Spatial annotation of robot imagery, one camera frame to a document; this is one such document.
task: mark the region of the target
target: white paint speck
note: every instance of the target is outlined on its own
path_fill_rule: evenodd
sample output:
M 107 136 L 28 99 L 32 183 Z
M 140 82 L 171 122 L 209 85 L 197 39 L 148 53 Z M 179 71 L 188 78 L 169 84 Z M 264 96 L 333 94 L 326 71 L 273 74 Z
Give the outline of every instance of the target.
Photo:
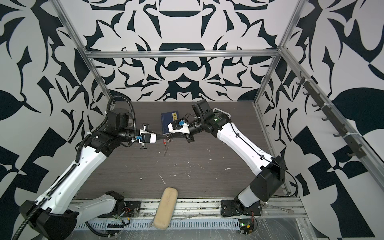
M 160 176 L 160 174 L 158 174 Z M 161 177 L 161 176 L 160 176 Z M 161 180 L 163 180 L 164 186 L 166 185 L 164 179 L 161 177 Z

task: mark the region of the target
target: dark wooden tabletop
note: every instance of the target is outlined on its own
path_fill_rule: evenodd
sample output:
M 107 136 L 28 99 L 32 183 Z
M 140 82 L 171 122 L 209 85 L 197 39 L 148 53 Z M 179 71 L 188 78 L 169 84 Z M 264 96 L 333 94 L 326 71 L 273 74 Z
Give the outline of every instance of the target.
M 179 111 L 179 118 L 193 113 L 188 102 L 134 102 L 138 128 L 161 130 L 161 113 Z M 237 128 L 261 149 L 269 152 L 250 101 L 210 102 L 211 108 L 230 113 Z M 129 109 L 117 102 L 116 108 Z M 79 190 L 78 199 L 93 199 L 109 190 L 126 198 L 160 198 L 166 187 L 174 187 L 179 198 L 234 197 L 254 179 L 246 163 L 226 144 L 202 132 L 194 143 L 173 139 L 164 157 L 163 141 L 140 150 L 138 144 L 120 146 L 91 174 Z

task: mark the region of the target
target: black and white patterned wall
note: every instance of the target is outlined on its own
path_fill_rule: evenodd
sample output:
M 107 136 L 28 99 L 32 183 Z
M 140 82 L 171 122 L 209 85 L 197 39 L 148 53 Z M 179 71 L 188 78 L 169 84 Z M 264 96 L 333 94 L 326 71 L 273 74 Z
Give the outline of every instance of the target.
M 10 239 L 69 166 L 107 100 L 47 0 L 0 3 L 0 225 Z M 30 227 L 20 239 L 38 233 Z
M 384 158 L 384 2 L 309 0 L 288 49 L 341 113 Z M 276 152 L 320 239 L 384 238 L 384 192 L 284 60 L 260 99 Z M 291 188 L 296 189 L 290 179 Z
M 271 57 L 95 59 L 112 93 L 132 101 L 253 100 Z
M 65 0 L 88 50 L 276 49 L 297 0 Z
M 90 51 L 276 49 L 297 0 L 66 0 Z M 126 58 L 96 63 L 133 101 L 253 100 L 269 57 Z

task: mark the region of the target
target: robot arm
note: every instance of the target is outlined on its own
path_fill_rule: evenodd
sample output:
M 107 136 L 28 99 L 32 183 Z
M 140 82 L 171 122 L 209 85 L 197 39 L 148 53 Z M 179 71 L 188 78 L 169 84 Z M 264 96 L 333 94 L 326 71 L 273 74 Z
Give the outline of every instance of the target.
M 245 137 L 229 118 L 229 114 L 217 109 L 212 110 L 206 100 L 192 105 L 197 119 L 191 123 L 176 120 L 168 125 L 170 132 L 182 132 L 188 142 L 194 142 L 193 135 L 202 131 L 212 133 L 226 143 L 248 165 L 256 175 L 251 184 L 236 198 L 240 209 L 250 207 L 255 202 L 268 199 L 284 183 L 285 162 L 281 157 L 273 158 Z
M 246 208 L 259 200 L 267 201 L 284 182 L 284 160 L 273 158 L 253 144 L 232 123 L 229 114 L 218 109 L 212 110 L 206 100 L 195 103 L 192 108 L 198 118 L 192 122 L 182 118 L 170 123 L 170 134 L 167 136 L 150 132 L 148 124 L 144 124 L 139 135 L 135 136 L 134 131 L 127 127 L 129 118 L 126 110 L 109 111 L 105 129 L 96 131 L 85 141 L 78 163 L 73 161 L 63 175 L 36 201 L 25 201 L 20 207 L 20 212 L 27 218 L 35 211 L 29 221 L 30 226 L 49 239 L 59 240 L 65 239 L 76 226 L 89 219 L 107 213 L 120 215 L 124 207 L 124 197 L 113 191 L 81 205 L 70 202 L 91 173 L 116 147 L 129 147 L 137 142 L 141 149 L 146 149 L 148 143 L 176 137 L 184 137 L 187 142 L 194 142 L 194 134 L 202 131 L 212 133 L 230 146 L 256 175 L 251 184 L 235 197 L 238 212 L 245 212 Z M 48 194 L 59 181 L 62 182 L 56 190 Z

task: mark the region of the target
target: beige sponge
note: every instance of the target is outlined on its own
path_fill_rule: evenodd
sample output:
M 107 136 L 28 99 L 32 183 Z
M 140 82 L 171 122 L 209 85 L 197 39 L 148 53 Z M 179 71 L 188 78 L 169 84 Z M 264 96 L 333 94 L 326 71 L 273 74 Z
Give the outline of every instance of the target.
M 155 228 L 160 230 L 167 229 L 172 219 L 173 211 L 175 210 L 176 200 L 177 190 L 172 187 L 167 187 L 163 192 L 163 196 L 161 196 L 160 204 L 153 220 Z

